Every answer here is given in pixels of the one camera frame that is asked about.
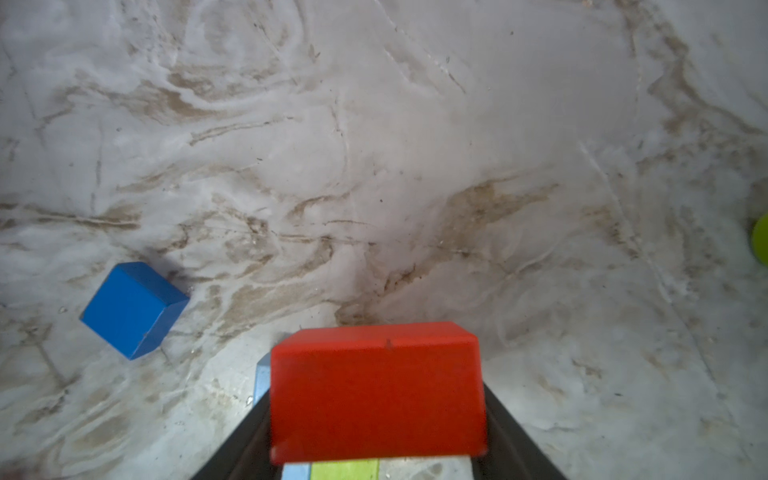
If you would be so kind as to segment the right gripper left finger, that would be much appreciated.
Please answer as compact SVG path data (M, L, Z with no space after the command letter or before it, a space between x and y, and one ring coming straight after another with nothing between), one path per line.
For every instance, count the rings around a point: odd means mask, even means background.
M271 479L270 449L270 399L266 392L192 479Z

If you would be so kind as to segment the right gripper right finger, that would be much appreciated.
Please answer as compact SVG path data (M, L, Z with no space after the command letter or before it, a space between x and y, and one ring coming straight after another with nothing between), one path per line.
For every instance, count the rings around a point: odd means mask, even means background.
M565 475L484 385L488 451L472 457L475 480L566 480Z

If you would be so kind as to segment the lime green long block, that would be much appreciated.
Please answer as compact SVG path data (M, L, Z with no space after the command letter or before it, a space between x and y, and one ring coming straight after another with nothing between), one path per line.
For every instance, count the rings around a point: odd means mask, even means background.
M311 480L378 480L378 459L315 462L311 466Z

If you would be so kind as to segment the red block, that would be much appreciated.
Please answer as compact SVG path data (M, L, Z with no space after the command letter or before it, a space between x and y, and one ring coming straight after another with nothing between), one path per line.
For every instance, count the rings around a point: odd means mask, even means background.
M301 330L270 379L275 464L488 450L479 342L452 322Z

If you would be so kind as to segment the lime green cylinder block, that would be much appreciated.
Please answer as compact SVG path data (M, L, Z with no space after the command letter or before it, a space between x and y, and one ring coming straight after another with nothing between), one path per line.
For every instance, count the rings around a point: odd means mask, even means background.
M753 225L750 246L755 258L768 266L768 214L762 215Z

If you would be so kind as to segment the blue cube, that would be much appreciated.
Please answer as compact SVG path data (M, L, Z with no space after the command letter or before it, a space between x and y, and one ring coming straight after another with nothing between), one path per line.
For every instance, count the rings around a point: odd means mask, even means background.
M81 321L128 360L160 347L190 298L143 262L115 265Z

